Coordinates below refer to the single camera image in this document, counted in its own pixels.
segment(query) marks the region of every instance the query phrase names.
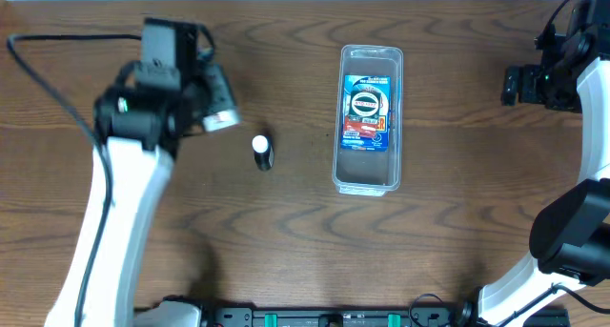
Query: wooden table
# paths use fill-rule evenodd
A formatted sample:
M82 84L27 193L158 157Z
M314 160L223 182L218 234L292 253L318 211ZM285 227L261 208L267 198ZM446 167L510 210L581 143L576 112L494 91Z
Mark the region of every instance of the wooden table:
M536 63L558 1L13 2L0 36L140 33L147 16L206 23L244 122L185 140L153 224L137 306L168 294L264 306L458 300L528 250L537 213L577 180L580 116L501 107L504 69ZM566 17L559 26L564 28ZM402 184L382 198L331 179L339 51L400 47ZM86 116L139 44L20 46ZM70 267L91 183L91 145L0 51L0 324L41 325ZM275 132L276 162L250 142ZM610 305L610 286L584 295ZM576 326L608 319L564 298Z

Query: clear plastic container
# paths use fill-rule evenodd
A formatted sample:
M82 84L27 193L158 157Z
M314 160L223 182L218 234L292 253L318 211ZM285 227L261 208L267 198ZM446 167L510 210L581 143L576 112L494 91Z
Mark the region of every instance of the clear plastic container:
M402 51L393 47L347 45L341 50L341 70L336 105L333 181L342 194L382 196L400 186L402 151ZM389 76L389 139L386 151L341 147L345 120L346 75Z

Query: white bottle cap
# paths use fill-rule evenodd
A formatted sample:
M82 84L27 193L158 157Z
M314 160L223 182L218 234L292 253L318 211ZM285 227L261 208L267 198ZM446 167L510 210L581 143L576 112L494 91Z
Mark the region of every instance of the white bottle cap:
M257 135L252 139L252 148L257 153L265 153L269 149L269 140L263 135Z

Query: small bottle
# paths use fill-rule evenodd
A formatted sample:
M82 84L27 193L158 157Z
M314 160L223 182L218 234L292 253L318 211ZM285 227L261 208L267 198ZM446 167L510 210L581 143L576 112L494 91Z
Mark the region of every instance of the small bottle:
M257 135L252 140L254 161L260 171L269 171L274 165L274 149L267 136Z

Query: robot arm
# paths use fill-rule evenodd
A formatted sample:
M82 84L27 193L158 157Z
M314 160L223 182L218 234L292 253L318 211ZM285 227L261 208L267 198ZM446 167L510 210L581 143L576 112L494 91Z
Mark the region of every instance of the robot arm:
M45 326L78 325L78 316L80 326L134 325L133 295L146 239L180 137L196 124L211 132L238 122L221 69L210 63L208 54L198 53L200 30L194 24L147 19L142 61L126 66L96 101L95 133L112 168L112 205L100 227L106 178L100 154L93 152L89 205L68 277ZM129 72L135 74L134 88L126 86ZM103 234L95 251L100 228ZM87 274L91 254L94 262ZM86 294L79 315L83 282ZM173 312L179 317L172 322L142 318L136 325L172 326L181 321L179 326L199 326L199 309L182 305Z
M517 327L565 294L610 277L610 0L585 0L574 10L567 36L543 35L540 66L507 70L502 102L544 104L582 112L578 186L544 209L530 235L530 252L505 276L478 293L476 315Z
M172 174L173 158L158 146L146 151L140 141L119 137L107 140L106 151L112 163L112 205L91 270L82 326L132 326L144 245ZM76 300L102 213L104 183L101 161L94 152L89 205L68 277L45 326L74 324Z

